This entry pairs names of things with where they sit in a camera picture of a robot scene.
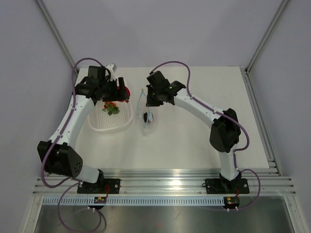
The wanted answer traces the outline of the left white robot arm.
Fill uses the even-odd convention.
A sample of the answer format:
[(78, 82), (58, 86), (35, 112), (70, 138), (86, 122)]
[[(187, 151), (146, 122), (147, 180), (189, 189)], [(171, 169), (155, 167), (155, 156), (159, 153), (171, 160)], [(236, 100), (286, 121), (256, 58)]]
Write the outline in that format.
[(80, 189), (87, 193), (109, 192), (103, 171), (85, 165), (75, 147), (84, 121), (98, 102), (129, 99), (124, 79), (114, 76), (116, 69), (115, 64), (89, 66), (88, 75), (73, 84), (72, 97), (59, 127), (48, 141), (40, 141), (37, 146), (42, 178), (46, 172), (53, 173), (78, 181)]

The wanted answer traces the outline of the green toy leaf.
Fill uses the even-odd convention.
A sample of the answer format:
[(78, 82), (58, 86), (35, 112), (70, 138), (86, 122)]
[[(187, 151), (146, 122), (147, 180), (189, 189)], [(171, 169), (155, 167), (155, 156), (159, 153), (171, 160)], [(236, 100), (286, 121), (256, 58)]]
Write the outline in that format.
[(108, 108), (103, 108), (102, 111), (106, 112), (109, 116), (110, 115), (116, 115), (120, 112), (119, 107), (108, 107)]

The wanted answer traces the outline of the clear zip top bag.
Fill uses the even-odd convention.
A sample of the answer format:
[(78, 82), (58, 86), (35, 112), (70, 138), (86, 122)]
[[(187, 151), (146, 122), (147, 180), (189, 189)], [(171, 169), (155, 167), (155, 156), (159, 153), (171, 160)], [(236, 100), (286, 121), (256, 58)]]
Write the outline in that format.
[(156, 128), (156, 113), (151, 107), (146, 106), (147, 95), (142, 88), (137, 103), (137, 116), (141, 124), (141, 132), (143, 136), (151, 135)]

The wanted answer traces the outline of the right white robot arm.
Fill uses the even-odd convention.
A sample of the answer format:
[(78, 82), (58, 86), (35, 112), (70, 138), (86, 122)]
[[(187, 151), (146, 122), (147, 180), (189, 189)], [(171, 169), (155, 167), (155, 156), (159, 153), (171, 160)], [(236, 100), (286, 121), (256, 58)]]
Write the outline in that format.
[(218, 151), (221, 163), (218, 191), (232, 193), (242, 177), (234, 162), (234, 150), (241, 135), (236, 112), (231, 108), (223, 111), (197, 99), (188, 85), (179, 81), (170, 83), (160, 71), (151, 72), (147, 80), (147, 107), (167, 102), (193, 114), (210, 128), (209, 142)]

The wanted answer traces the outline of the red cherry tomato sprig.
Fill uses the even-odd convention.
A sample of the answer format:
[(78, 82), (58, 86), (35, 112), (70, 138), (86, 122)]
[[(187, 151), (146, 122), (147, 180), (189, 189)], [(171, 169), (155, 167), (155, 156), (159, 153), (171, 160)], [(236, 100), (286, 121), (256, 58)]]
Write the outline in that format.
[(112, 102), (112, 101), (106, 101), (104, 103), (104, 108), (107, 109), (107, 108), (114, 108), (116, 107), (116, 103)]

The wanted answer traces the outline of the red toy apple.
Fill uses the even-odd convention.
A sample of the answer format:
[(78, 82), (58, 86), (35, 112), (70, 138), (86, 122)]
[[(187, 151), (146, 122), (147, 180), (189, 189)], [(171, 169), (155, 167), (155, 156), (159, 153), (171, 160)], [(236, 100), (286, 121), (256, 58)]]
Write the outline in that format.
[(129, 100), (130, 100), (130, 95), (131, 95), (131, 93), (130, 93), (130, 91), (129, 91), (129, 89), (128, 89), (127, 86), (125, 86), (124, 89), (125, 89), (125, 92), (126, 92), (126, 94), (127, 94), (127, 96), (128, 96), (128, 99), (126, 99), (126, 100), (118, 100), (118, 102), (126, 102), (126, 103), (128, 103)]

